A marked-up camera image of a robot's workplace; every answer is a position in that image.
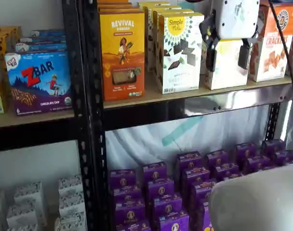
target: product logo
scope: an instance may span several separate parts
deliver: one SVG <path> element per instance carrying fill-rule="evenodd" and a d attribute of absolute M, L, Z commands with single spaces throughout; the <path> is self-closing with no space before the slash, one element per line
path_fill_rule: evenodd
<path fill-rule="evenodd" d="M 179 35 L 183 32 L 185 26 L 184 17 L 173 17 L 169 19 L 168 29 L 172 35 Z"/>
<path fill-rule="evenodd" d="M 282 10 L 279 15 L 277 15 L 278 22 L 280 23 L 281 30 L 286 28 L 289 21 L 289 13 L 286 10 Z"/>

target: purple box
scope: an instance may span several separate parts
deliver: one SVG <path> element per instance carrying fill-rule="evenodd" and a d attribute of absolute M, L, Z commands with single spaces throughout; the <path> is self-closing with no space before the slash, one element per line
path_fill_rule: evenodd
<path fill-rule="evenodd" d="M 286 143 L 282 140 L 268 140 L 262 142 L 262 154 L 268 157 L 275 152 L 282 151 L 286 149 Z"/>
<path fill-rule="evenodd" d="M 180 212 L 181 208 L 182 198 L 178 192 L 155 198 L 153 203 L 153 218 L 157 219 L 172 212 Z"/>
<path fill-rule="evenodd" d="M 121 169 L 110 171 L 110 187 L 112 189 L 122 188 L 127 185 L 136 184 L 136 171 L 134 169 Z"/>
<path fill-rule="evenodd" d="M 218 180 L 222 181 L 224 177 L 229 177 L 231 174 L 239 173 L 239 166 L 234 163 L 222 164 L 214 169 L 213 176 Z"/>
<path fill-rule="evenodd" d="M 113 190 L 114 201 L 131 200 L 141 197 L 141 189 L 138 185 L 128 185 L 123 188 Z"/>
<path fill-rule="evenodd" d="M 126 225 L 145 219 L 145 202 L 142 198 L 115 203 L 115 224 Z"/>
<path fill-rule="evenodd" d="M 218 150 L 205 155 L 205 165 L 210 169 L 228 163 L 228 153 L 224 150 Z"/>
<path fill-rule="evenodd" d="M 283 150 L 271 155 L 271 160 L 278 166 L 285 165 L 285 162 L 293 161 L 293 150 Z"/>
<path fill-rule="evenodd" d="M 164 196 L 166 194 L 174 194 L 174 181 L 165 178 L 149 181 L 147 184 L 147 199 L 148 202 L 152 202 L 155 198 L 159 196 Z"/>
<path fill-rule="evenodd" d="M 164 162 L 153 163 L 143 167 L 143 180 L 145 184 L 160 178 L 167 178 L 167 167 Z"/>
<path fill-rule="evenodd" d="M 252 158 L 248 158 L 245 160 L 243 172 L 245 174 L 257 172 L 263 167 L 270 166 L 271 161 L 268 157 L 262 156 L 254 156 Z"/>
<path fill-rule="evenodd" d="M 151 231 L 151 227 L 148 220 L 145 219 L 127 226 L 119 226 L 117 231 Z"/>
<path fill-rule="evenodd" d="M 155 222 L 157 231 L 188 231 L 189 215 L 185 209 L 159 217 Z"/>

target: cracker box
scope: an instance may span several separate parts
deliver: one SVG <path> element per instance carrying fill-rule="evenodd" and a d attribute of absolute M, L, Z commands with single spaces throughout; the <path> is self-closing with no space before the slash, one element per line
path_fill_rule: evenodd
<path fill-rule="evenodd" d="M 162 94 L 198 89 L 203 20 L 200 13 L 159 16 L 156 80 Z"/>
<path fill-rule="evenodd" d="M 39 224 L 35 200 L 24 200 L 9 207 L 7 223 L 9 228 Z"/>
<path fill-rule="evenodd" d="M 60 196 L 59 213 L 61 216 L 85 212 L 83 192 Z"/>
<path fill-rule="evenodd" d="M 293 150 L 283 150 L 271 155 L 271 160 L 278 166 L 285 165 L 285 162 L 293 161 Z"/>
<path fill-rule="evenodd" d="M 22 202 L 25 199 L 36 201 L 36 212 L 39 216 L 40 225 L 47 225 L 47 205 L 44 198 L 44 190 L 42 187 L 42 182 L 35 182 L 24 186 L 19 186 L 16 188 L 14 193 L 14 200 L 16 203 Z"/>
<path fill-rule="evenodd" d="M 167 178 L 167 167 L 165 162 L 157 162 L 143 167 L 144 183 L 159 178 Z"/>
<path fill-rule="evenodd" d="M 224 150 L 218 150 L 215 152 L 211 152 L 204 156 L 205 158 L 205 165 L 208 168 L 220 166 L 221 164 L 228 163 L 228 153 Z"/>
<path fill-rule="evenodd" d="M 209 89 L 215 90 L 246 85 L 248 69 L 243 69 L 238 64 L 242 45 L 241 39 L 219 41 L 215 48 L 217 54 L 214 72 L 208 70 L 205 76 L 205 84 Z"/>
<path fill-rule="evenodd" d="M 134 169 L 120 169 L 110 171 L 111 189 L 121 188 L 136 184 L 136 171 Z"/>
<path fill-rule="evenodd" d="M 66 49 L 66 42 L 19 42 L 15 46 L 17 53 L 23 53 L 28 51 L 50 51 Z"/>
<path fill-rule="evenodd" d="M 142 198 L 120 201 L 115 204 L 115 224 L 126 225 L 145 219 L 145 203 Z"/>
<path fill-rule="evenodd" d="M 293 4 L 274 4 L 288 50 L 293 37 Z M 253 46 L 249 77 L 256 82 L 283 78 L 287 59 L 270 6 L 260 4 L 259 18 L 264 23 Z"/>
<path fill-rule="evenodd" d="M 151 202 L 154 198 L 164 196 L 165 194 L 174 194 L 174 181 L 166 179 L 157 179 L 149 181 L 147 184 L 147 198 Z"/>
<path fill-rule="evenodd" d="M 100 13 L 104 99 L 144 93 L 144 14 Z"/>
<path fill-rule="evenodd" d="M 5 61 L 18 116 L 71 108 L 67 51 L 9 53 Z"/>
<path fill-rule="evenodd" d="M 180 193 L 167 194 L 154 199 L 153 218 L 168 215 L 172 212 L 180 212 L 182 209 L 182 198 Z"/>
<path fill-rule="evenodd" d="M 119 226 L 117 231 L 151 231 L 151 226 L 148 220 L 141 220 L 127 226 Z"/>
<path fill-rule="evenodd" d="M 267 140 L 262 142 L 261 152 L 263 155 L 271 157 L 272 154 L 286 149 L 286 143 L 282 140 Z"/>
<path fill-rule="evenodd" d="M 72 177 L 65 177 L 59 180 L 59 195 L 67 193 L 78 193 L 83 191 L 81 175 L 77 174 Z"/>
<path fill-rule="evenodd" d="M 141 197 L 141 189 L 138 185 L 129 185 L 113 190 L 114 201 L 138 199 Z"/>

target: chocolate chunk image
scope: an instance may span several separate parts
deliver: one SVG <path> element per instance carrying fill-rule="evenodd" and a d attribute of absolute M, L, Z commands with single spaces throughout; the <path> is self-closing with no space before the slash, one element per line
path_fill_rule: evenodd
<path fill-rule="evenodd" d="M 187 47 L 182 51 L 182 54 L 191 54 L 194 51 L 195 48 L 189 48 Z"/>
<path fill-rule="evenodd" d="M 180 47 L 181 50 L 185 50 L 188 47 L 188 42 L 185 39 L 181 39 Z"/>
<path fill-rule="evenodd" d="M 178 60 L 178 61 L 174 61 L 171 65 L 170 65 L 170 67 L 168 68 L 168 70 L 171 70 L 171 69 L 175 69 L 175 68 L 177 68 L 179 65 L 180 65 L 180 61 Z"/>
<path fill-rule="evenodd" d="M 187 64 L 196 66 L 196 55 L 194 54 L 187 54 Z"/>

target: white small box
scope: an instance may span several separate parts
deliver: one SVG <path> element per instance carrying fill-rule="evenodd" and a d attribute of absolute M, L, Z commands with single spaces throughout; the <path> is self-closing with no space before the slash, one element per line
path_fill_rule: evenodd
<path fill-rule="evenodd" d="M 59 212 L 61 217 L 85 212 L 83 192 L 60 196 Z"/>
<path fill-rule="evenodd" d="M 42 226 L 47 225 L 47 206 L 45 203 L 42 183 L 40 181 L 17 187 L 14 199 L 16 203 L 19 203 L 25 199 L 35 200 L 39 222 Z"/>
<path fill-rule="evenodd" d="M 36 201 L 24 200 L 10 206 L 7 213 L 7 223 L 9 228 L 19 228 L 25 225 L 38 224 L 36 213 Z"/>
<path fill-rule="evenodd" d="M 86 231 L 85 213 L 76 213 L 62 217 L 60 220 L 61 231 Z"/>
<path fill-rule="evenodd" d="M 82 180 L 81 175 L 75 175 L 73 177 L 66 177 L 59 180 L 59 195 L 63 196 L 66 193 L 82 192 Z"/>

